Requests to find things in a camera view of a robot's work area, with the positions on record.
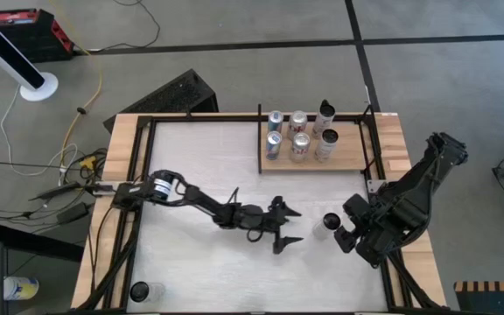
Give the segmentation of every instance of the white cable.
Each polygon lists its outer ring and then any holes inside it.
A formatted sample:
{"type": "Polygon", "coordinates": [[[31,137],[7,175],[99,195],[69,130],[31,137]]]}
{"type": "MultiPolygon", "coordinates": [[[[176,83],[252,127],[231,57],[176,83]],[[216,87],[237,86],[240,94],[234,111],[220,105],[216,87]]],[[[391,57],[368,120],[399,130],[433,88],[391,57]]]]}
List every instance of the white cable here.
{"type": "Polygon", "coordinates": [[[19,175],[23,175],[23,176],[38,176],[38,175],[41,175],[43,174],[44,172],[46,172],[49,168],[49,165],[52,165],[52,162],[54,159],[56,159],[62,151],[65,151],[67,150],[67,148],[69,147],[74,147],[75,148],[75,153],[73,154],[73,157],[71,158],[71,160],[69,161],[69,164],[67,165],[67,167],[71,166],[72,162],[75,160],[75,157],[77,157],[77,144],[75,143],[70,143],[67,147],[63,148],[62,150],[60,150],[58,153],[56,153],[52,159],[50,160],[50,162],[48,162],[48,166],[42,170],[42,171],[37,171],[37,172],[34,172],[34,173],[23,173],[21,171],[17,171],[15,169],[15,166],[13,166],[13,159],[12,159],[12,153],[11,153],[11,143],[9,142],[9,138],[7,137],[7,132],[5,132],[5,127],[4,127],[4,123],[5,123],[5,119],[7,119],[7,115],[9,114],[9,112],[11,111],[11,109],[13,108],[13,105],[15,105],[15,101],[17,100],[17,95],[18,95],[18,90],[20,89],[20,85],[17,86],[17,91],[15,92],[15,96],[13,96],[13,100],[11,101],[9,107],[7,108],[7,111],[5,112],[5,115],[3,115],[3,119],[1,120],[1,123],[0,123],[0,127],[1,127],[1,131],[3,132],[3,135],[5,136],[5,142],[7,142],[7,150],[9,152],[9,164],[10,164],[10,168],[17,174],[19,175]]]}

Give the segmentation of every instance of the soda can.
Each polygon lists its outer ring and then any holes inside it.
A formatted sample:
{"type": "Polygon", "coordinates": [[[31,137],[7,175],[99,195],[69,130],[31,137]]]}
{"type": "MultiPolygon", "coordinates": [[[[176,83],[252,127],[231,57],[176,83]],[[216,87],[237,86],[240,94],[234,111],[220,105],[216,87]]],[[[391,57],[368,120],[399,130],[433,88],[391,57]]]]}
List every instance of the soda can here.
{"type": "Polygon", "coordinates": [[[312,234],[320,241],[325,240],[341,226],[341,219],[336,213],[326,213],[322,220],[312,228],[312,234]]]}
{"type": "Polygon", "coordinates": [[[314,158],[319,162],[325,162],[330,158],[333,148],[338,142],[338,133],[334,129],[326,129],[322,132],[322,138],[318,141],[318,146],[314,151],[314,158]]]}
{"type": "Polygon", "coordinates": [[[268,133],[268,141],[266,143],[266,158],[267,159],[277,159],[279,156],[279,149],[281,148],[281,142],[283,138],[281,134],[277,131],[271,131],[268,133]]]}
{"type": "Polygon", "coordinates": [[[293,162],[303,162],[311,146],[311,138],[304,132],[299,132],[293,137],[293,144],[290,147],[290,159],[293,162]]]}
{"type": "Polygon", "coordinates": [[[33,298],[38,293],[40,283],[35,278],[7,276],[3,280],[3,300],[17,301],[33,298]]]}
{"type": "Polygon", "coordinates": [[[312,137],[320,139],[322,132],[330,128],[335,115],[336,109],[327,100],[323,100],[316,121],[314,121],[314,127],[312,127],[312,137]]]}
{"type": "Polygon", "coordinates": [[[162,283],[146,283],[140,281],[129,290],[129,297],[137,303],[158,302],[165,294],[166,288],[162,283]]]}
{"type": "Polygon", "coordinates": [[[281,133],[281,128],[284,125],[284,115],[279,110],[274,110],[269,113],[268,117],[268,132],[277,131],[281,133]]]}
{"type": "Polygon", "coordinates": [[[299,132],[306,130],[306,123],[308,123],[308,117],[306,113],[302,110],[297,110],[293,112],[293,115],[289,118],[289,129],[287,130],[287,137],[293,140],[295,135],[299,132]]]}

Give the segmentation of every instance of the gray floor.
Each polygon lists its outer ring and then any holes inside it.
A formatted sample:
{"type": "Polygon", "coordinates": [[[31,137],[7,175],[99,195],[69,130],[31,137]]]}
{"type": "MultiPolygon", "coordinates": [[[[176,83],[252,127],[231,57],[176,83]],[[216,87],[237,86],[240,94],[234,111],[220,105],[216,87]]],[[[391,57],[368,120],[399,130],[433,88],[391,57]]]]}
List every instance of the gray floor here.
{"type": "MultiPolygon", "coordinates": [[[[137,6],[124,8],[104,0],[58,3],[87,47],[118,41],[142,44],[153,36],[151,21],[137,6]]],[[[342,1],[145,3],[162,26],[155,46],[352,37],[342,1]]],[[[355,0],[354,4],[365,39],[504,34],[502,0],[355,0]]],[[[20,6],[53,11],[42,0],[21,0],[20,4],[0,0],[0,10],[20,6]]],[[[381,109],[400,114],[412,162],[421,157],[424,139],[432,131],[446,131],[468,144],[470,160],[457,168],[438,191],[430,225],[446,299],[450,306],[457,307],[452,292],[454,281],[504,280],[504,192],[490,171],[504,157],[504,42],[366,49],[381,109]]],[[[253,111],[259,102],[266,109],[313,110],[324,98],[339,110],[357,111],[367,101],[357,55],[351,46],[111,55],[96,59],[104,73],[102,95],[72,138],[83,151],[108,146],[109,134],[101,125],[105,118],[188,68],[194,68],[216,91],[223,111],[253,111]]],[[[97,72],[89,58],[38,67],[55,73],[60,86],[50,100],[18,100],[11,111],[6,128],[15,162],[46,163],[60,149],[75,108],[96,87],[97,72]]],[[[15,88],[16,83],[0,69],[0,120],[15,88]]],[[[0,131],[0,161],[6,158],[0,131]]],[[[0,166],[0,208],[18,212],[32,209],[37,204],[26,199],[56,182],[57,172],[53,170],[37,178],[24,178],[0,166]]],[[[79,222],[49,234],[76,242],[86,234],[86,224],[79,222]]],[[[23,272],[47,279],[45,291],[15,306],[18,310],[30,308],[32,313],[66,310],[77,269],[69,262],[36,258],[23,272]],[[42,268],[50,264],[63,267],[60,279],[65,281],[54,281],[55,275],[42,268]]]]}

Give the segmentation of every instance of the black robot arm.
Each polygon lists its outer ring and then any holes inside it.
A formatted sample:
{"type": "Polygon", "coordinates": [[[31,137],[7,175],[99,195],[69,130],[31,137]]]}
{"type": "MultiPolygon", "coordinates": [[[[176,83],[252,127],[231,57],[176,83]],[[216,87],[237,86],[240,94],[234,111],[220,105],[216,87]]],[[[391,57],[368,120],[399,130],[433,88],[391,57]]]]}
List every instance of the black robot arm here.
{"type": "Polygon", "coordinates": [[[427,140],[423,158],[400,180],[382,185],[367,203],[355,194],[344,211],[353,231],[338,228],[334,238],[341,249],[357,253],[377,267],[393,250],[416,240],[429,225],[431,198],[455,165],[468,157],[466,146],[445,133],[427,140]]]}
{"type": "Polygon", "coordinates": [[[161,170],[153,172],[142,183],[120,184],[112,206],[129,211],[137,209],[137,206],[142,202],[149,201],[165,207],[196,207],[211,216],[213,222],[220,228],[248,230],[247,238],[251,242],[260,241],[263,233],[274,234],[274,254],[280,254],[288,244],[302,240],[300,237],[280,237],[280,227],[289,221],[286,217],[301,215],[288,208],[281,196],[276,196],[271,201],[267,213],[256,205],[231,202],[233,196],[227,203],[221,204],[202,192],[196,185],[188,184],[181,174],[161,170]],[[181,198],[169,200],[172,191],[181,198]],[[257,233],[257,236],[252,238],[252,232],[257,233]]]}

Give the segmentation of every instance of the wooden shelf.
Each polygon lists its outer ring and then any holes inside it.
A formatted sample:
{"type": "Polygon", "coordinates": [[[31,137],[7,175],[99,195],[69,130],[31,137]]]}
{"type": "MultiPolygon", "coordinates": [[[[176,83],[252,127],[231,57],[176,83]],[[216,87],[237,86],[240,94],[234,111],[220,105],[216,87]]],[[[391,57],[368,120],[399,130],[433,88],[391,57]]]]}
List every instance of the wooden shelf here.
{"type": "MultiPolygon", "coordinates": [[[[306,133],[310,136],[314,122],[308,122],[306,133]]],[[[320,163],[314,158],[314,151],[318,141],[311,136],[311,146],[308,150],[308,157],[302,163],[291,161],[291,140],[287,138],[289,124],[283,123],[282,136],[283,143],[279,151],[277,160],[266,158],[266,137],[268,136],[268,124],[262,123],[260,130],[260,159],[262,171],[360,171],[365,169],[365,158],[363,156],[363,146],[361,144],[361,133],[359,125],[352,122],[333,122],[332,129],[338,132],[339,138],[336,148],[333,150],[330,159],[320,163]]]]}

